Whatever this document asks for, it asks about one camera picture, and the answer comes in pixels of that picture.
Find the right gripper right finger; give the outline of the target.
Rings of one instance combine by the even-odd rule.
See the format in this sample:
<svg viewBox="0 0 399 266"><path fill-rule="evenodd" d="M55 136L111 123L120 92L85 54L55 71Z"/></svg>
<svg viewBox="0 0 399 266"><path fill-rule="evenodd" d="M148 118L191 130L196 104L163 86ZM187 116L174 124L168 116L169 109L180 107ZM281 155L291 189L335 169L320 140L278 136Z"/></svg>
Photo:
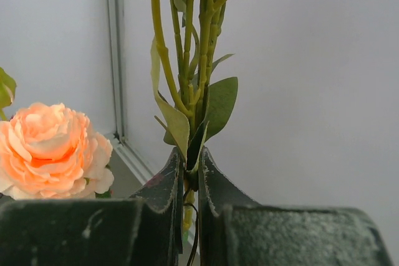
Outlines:
<svg viewBox="0 0 399 266"><path fill-rule="evenodd" d="M375 223L351 207L263 206L201 154L202 265L391 265Z"/></svg>

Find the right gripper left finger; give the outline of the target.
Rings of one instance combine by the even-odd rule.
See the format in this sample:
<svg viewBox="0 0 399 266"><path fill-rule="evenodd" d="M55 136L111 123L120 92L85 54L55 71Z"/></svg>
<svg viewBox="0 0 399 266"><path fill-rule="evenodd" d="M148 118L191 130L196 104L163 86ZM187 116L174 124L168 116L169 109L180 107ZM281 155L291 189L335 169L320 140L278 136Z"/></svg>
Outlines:
<svg viewBox="0 0 399 266"><path fill-rule="evenodd" d="M2 265L177 265L183 251L183 161L125 199L9 201L1 206Z"/></svg>

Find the double pink rose stem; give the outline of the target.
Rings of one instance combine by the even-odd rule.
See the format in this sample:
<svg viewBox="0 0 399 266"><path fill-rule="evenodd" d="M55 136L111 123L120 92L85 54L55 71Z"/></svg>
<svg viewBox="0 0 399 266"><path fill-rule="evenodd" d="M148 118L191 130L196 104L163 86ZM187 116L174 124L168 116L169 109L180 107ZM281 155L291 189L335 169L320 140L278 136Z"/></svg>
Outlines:
<svg viewBox="0 0 399 266"><path fill-rule="evenodd" d="M113 147L63 103L1 114L1 195L14 200L110 197Z"/></svg>

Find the yellow flower stem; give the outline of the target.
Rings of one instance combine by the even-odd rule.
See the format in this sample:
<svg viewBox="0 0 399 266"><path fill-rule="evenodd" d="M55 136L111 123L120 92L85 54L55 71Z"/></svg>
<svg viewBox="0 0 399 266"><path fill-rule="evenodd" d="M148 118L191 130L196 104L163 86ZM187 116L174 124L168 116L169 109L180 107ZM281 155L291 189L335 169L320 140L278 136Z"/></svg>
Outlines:
<svg viewBox="0 0 399 266"><path fill-rule="evenodd" d="M226 126L238 94L236 77L211 82L220 63L214 55L228 1L150 0L153 95L163 140L183 160L183 232L192 226L204 144Z"/></svg>

